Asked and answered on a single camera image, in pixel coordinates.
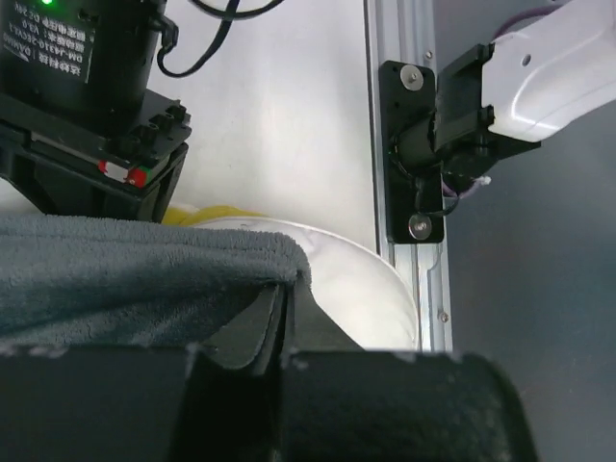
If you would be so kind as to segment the grey plush pillowcase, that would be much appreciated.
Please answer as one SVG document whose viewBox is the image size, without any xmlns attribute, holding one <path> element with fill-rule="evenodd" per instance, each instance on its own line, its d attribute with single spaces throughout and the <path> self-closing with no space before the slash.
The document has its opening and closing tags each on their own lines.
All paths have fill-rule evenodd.
<svg viewBox="0 0 616 462">
<path fill-rule="evenodd" d="M 1 217 L 1 340 L 183 346 L 310 266 L 290 237 L 110 218 Z"/>
</svg>

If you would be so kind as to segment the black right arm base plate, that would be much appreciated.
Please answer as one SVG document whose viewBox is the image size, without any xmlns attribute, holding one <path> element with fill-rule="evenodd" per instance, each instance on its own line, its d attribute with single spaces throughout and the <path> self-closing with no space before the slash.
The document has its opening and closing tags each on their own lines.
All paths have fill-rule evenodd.
<svg viewBox="0 0 616 462">
<path fill-rule="evenodd" d="M 387 61 L 378 69 L 387 237 L 394 244 L 444 240 L 441 170 L 433 153 L 434 72 Z"/>
</svg>

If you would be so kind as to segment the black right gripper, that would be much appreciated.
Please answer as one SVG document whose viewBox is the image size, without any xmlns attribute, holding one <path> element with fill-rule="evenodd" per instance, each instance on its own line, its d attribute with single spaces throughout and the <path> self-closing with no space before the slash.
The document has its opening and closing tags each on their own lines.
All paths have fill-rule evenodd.
<svg viewBox="0 0 616 462">
<path fill-rule="evenodd" d="M 190 114 L 148 88 L 162 1 L 1 5 L 1 177 L 45 214 L 159 222 Z"/>
</svg>

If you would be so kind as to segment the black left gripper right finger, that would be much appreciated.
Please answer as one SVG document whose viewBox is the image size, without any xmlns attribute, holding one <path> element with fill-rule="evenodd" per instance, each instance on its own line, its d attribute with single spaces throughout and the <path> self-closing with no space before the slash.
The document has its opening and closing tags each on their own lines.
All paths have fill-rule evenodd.
<svg viewBox="0 0 616 462">
<path fill-rule="evenodd" d="M 281 286 L 278 461 L 534 461 L 519 395 L 470 353 L 364 350 L 307 286 Z"/>
</svg>

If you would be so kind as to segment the white pillow yellow edge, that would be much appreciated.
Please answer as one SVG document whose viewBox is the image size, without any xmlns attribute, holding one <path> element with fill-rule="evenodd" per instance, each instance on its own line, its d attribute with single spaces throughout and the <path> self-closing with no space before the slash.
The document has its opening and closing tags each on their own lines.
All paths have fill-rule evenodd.
<svg viewBox="0 0 616 462">
<path fill-rule="evenodd" d="M 306 224 L 230 206 L 171 206 L 163 223 L 284 234 L 308 258 L 311 292 L 317 304 L 360 347 L 420 347 L 420 321 L 411 286 L 386 260 L 354 241 Z"/>
</svg>

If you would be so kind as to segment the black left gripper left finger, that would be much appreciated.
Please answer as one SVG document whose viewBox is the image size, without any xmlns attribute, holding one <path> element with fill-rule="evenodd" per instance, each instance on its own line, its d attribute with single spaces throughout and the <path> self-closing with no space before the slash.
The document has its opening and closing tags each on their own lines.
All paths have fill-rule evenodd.
<svg viewBox="0 0 616 462">
<path fill-rule="evenodd" d="M 284 291 L 205 344 L 1 347 L 5 461 L 275 461 Z"/>
</svg>

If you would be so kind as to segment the aluminium front rail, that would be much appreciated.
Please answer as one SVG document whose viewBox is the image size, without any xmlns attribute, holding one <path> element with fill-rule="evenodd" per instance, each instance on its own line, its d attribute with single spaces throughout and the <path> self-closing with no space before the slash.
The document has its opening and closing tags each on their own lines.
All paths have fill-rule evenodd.
<svg viewBox="0 0 616 462">
<path fill-rule="evenodd" d="M 436 94 L 433 4 L 366 1 L 376 249 L 412 297 L 422 351 L 452 348 L 440 170 L 428 161 Z"/>
</svg>

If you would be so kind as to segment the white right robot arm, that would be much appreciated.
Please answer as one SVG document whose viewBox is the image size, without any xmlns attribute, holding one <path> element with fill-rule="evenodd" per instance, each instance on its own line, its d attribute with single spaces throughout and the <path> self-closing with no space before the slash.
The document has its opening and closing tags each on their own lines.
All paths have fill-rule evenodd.
<svg viewBox="0 0 616 462">
<path fill-rule="evenodd" d="M 152 91 L 179 39 L 162 1 L 1 5 L 1 177 L 53 215 L 162 220 L 188 152 L 190 115 Z M 615 98 L 615 5 L 571 1 L 506 28 L 439 74 L 379 69 L 381 133 L 440 218 L 500 160 L 533 150 Z"/>
</svg>

